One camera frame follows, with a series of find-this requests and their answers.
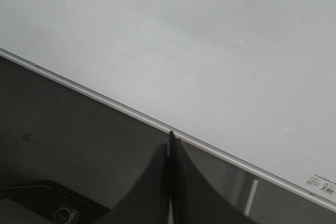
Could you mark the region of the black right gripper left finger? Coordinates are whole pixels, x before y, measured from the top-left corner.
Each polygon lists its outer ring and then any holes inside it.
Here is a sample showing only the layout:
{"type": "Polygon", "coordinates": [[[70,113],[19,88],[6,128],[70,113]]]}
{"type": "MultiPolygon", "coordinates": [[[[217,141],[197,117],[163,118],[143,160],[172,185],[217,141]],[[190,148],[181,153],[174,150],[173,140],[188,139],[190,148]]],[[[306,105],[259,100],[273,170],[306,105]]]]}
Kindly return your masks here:
{"type": "Polygon", "coordinates": [[[96,223],[168,223],[167,145],[159,145],[131,190],[96,223]]]}

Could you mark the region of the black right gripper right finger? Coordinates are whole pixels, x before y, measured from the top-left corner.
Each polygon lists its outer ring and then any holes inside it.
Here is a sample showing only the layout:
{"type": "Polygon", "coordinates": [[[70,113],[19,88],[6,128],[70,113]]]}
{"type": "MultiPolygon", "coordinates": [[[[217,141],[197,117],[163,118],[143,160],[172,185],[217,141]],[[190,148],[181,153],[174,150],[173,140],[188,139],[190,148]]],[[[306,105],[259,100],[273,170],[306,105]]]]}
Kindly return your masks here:
{"type": "Polygon", "coordinates": [[[174,223],[253,223],[204,178],[182,140],[169,133],[171,200],[174,223]]]}

